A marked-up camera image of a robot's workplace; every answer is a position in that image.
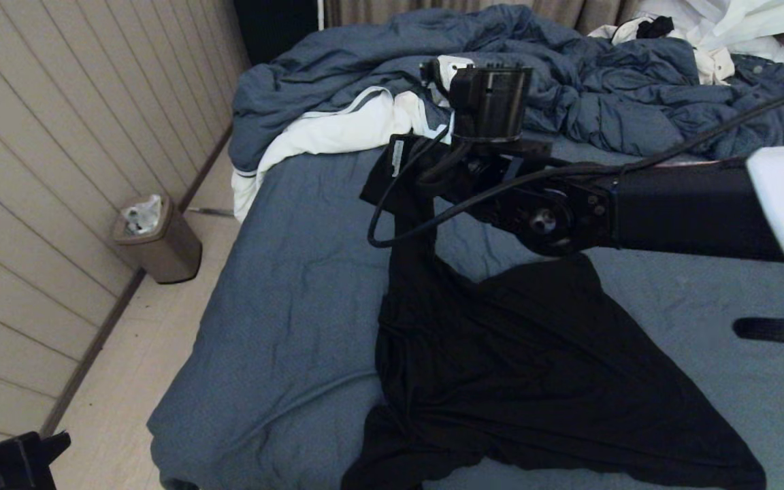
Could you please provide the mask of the small black fabric item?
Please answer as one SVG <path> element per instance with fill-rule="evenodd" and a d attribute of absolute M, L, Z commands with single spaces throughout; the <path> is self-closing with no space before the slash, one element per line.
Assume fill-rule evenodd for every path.
<path fill-rule="evenodd" d="M 636 38 L 662 38 L 673 32 L 675 28 L 672 18 L 658 16 L 643 18 L 637 26 Z"/>

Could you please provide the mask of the white duvet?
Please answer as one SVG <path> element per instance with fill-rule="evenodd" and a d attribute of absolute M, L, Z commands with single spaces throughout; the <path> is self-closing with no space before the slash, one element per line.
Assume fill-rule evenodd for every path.
<path fill-rule="evenodd" d="M 380 148 L 392 135 L 410 131 L 423 137 L 442 134 L 442 142 L 449 144 L 455 116 L 447 102 L 441 103 L 440 108 L 445 114 L 444 121 L 430 127 L 429 106 L 416 93 L 394 95 L 386 88 L 371 86 L 338 112 L 305 112 L 275 137 L 255 170 L 233 171 L 233 216 L 238 221 L 246 219 L 265 174 L 284 159 L 302 153 L 348 153 Z"/>

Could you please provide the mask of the beige curtain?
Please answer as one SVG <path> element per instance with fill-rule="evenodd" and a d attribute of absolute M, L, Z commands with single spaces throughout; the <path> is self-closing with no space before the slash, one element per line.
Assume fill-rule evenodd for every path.
<path fill-rule="evenodd" d="M 525 6 L 581 33 L 602 25 L 618 25 L 634 17 L 644 0 L 323 0 L 325 25 L 384 24 L 392 16 L 440 8 L 478 12 L 497 4 Z"/>

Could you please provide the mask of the black t-shirt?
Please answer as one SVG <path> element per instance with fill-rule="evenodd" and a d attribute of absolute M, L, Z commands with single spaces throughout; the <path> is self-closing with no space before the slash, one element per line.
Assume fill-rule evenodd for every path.
<path fill-rule="evenodd" d="M 483 459 L 766 490 L 747 443 L 585 255 L 474 282 L 426 231 L 391 246 L 388 273 L 374 350 L 384 401 L 341 490 L 423 490 Z"/>

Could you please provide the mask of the crumpled blue duvet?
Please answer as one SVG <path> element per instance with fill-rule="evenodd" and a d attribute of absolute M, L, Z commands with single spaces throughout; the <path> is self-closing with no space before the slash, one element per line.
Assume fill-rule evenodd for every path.
<path fill-rule="evenodd" d="M 305 112 L 343 108 L 370 86 L 416 87 L 420 65 L 438 55 L 532 68 L 526 130 L 641 157 L 784 97 L 784 64 L 755 56 L 733 56 L 729 83 L 706 86 L 693 48 L 680 39 L 614 46 L 523 5 L 411 10 L 385 24 L 314 32 L 244 72 L 231 106 L 234 167 L 256 170 L 275 137 Z"/>

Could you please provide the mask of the brown trash bin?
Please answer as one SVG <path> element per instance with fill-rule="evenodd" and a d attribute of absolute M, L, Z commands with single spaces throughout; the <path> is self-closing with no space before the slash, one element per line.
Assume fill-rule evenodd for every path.
<path fill-rule="evenodd" d="M 122 209 L 149 196 L 128 199 Z M 171 197 L 165 193 L 161 197 L 161 220 L 155 230 L 146 235 L 127 235 L 125 219 L 119 211 L 112 227 L 112 241 L 154 281 L 161 284 L 190 281 L 198 275 L 203 244 Z"/>

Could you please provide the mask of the white crumpled shirt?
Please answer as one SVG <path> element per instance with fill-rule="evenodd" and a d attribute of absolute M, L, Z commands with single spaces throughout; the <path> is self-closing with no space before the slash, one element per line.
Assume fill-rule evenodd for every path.
<path fill-rule="evenodd" d="M 590 33 L 614 46 L 636 38 L 643 18 L 669 16 L 666 37 L 688 43 L 703 86 L 727 86 L 738 69 L 734 56 L 784 64 L 784 0 L 644 0 L 634 17 Z"/>

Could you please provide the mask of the black tall furniture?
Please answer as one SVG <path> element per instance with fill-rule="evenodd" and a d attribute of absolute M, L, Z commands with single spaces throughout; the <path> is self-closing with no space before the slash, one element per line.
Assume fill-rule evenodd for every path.
<path fill-rule="evenodd" d="M 319 30 L 318 0 L 231 0 L 252 65 L 267 64 Z"/>

